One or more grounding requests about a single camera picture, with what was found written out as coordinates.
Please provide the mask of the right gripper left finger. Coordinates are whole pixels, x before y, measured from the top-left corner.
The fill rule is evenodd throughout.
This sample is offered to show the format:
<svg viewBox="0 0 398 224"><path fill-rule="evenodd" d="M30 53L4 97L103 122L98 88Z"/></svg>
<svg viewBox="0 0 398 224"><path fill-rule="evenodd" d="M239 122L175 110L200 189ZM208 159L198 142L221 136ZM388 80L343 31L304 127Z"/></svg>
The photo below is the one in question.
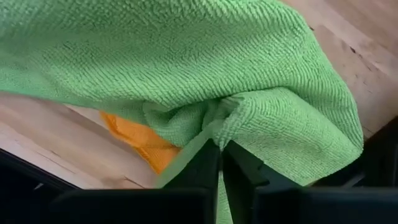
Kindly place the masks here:
<svg viewBox="0 0 398 224"><path fill-rule="evenodd" d="M220 149L207 141L161 189L75 190L49 207L49 224L215 224Z"/></svg>

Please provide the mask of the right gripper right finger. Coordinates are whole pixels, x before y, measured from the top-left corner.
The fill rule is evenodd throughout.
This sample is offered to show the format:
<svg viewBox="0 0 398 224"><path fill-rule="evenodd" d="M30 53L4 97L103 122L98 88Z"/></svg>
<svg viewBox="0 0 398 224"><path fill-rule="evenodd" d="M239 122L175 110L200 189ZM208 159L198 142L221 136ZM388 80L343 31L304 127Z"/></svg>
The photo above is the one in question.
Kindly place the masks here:
<svg viewBox="0 0 398 224"><path fill-rule="evenodd" d="M231 142L224 179L235 224L398 224L398 146L301 187Z"/></svg>

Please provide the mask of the orange microfiber towel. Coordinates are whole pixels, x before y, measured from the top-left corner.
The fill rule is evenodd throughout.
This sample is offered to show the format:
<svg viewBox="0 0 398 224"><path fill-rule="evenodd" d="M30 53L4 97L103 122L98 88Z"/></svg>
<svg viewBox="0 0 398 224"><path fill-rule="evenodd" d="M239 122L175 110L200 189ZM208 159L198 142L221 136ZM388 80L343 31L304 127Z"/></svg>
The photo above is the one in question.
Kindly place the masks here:
<svg viewBox="0 0 398 224"><path fill-rule="evenodd" d="M177 156L180 148L160 137L153 129L119 116L100 112L109 132L130 145L154 170L161 173Z"/></svg>

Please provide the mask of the green microfiber towel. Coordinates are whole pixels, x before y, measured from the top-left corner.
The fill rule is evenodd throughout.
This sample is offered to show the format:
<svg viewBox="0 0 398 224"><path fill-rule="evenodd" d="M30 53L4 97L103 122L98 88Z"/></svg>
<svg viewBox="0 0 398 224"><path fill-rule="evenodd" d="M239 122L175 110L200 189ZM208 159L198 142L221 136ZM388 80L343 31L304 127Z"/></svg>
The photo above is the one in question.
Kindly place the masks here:
<svg viewBox="0 0 398 224"><path fill-rule="evenodd" d="M90 107L180 152L236 142L300 185L363 152L356 102L279 0L0 0L0 91Z"/></svg>

